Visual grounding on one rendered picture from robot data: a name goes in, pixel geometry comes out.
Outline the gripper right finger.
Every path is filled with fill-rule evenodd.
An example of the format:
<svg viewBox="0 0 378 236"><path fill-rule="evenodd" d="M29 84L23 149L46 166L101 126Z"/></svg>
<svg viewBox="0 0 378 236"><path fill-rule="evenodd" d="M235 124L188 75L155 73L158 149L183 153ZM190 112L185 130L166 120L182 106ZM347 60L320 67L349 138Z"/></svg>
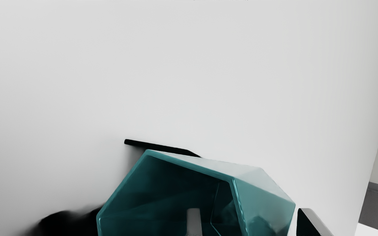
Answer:
<svg viewBox="0 0 378 236"><path fill-rule="evenodd" d="M296 236L334 236L323 221L310 208L297 212Z"/></svg>

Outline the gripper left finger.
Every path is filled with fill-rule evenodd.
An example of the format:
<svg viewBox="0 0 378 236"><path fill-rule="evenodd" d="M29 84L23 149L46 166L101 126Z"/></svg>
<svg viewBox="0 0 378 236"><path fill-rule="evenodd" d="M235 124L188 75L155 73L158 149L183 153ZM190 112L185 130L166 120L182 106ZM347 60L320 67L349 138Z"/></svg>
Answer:
<svg viewBox="0 0 378 236"><path fill-rule="evenodd" d="M202 236L200 209L189 208L186 216L186 236Z"/></svg>

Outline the teal faceted mug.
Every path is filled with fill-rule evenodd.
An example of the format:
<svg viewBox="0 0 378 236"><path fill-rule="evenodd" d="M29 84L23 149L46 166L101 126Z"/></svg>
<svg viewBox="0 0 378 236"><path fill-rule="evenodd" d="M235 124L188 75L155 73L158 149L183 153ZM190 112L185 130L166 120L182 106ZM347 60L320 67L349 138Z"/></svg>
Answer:
<svg viewBox="0 0 378 236"><path fill-rule="evenodd" d="M259 167L146 150L96 215L98 236L287 236L295 203Z"/></svg>

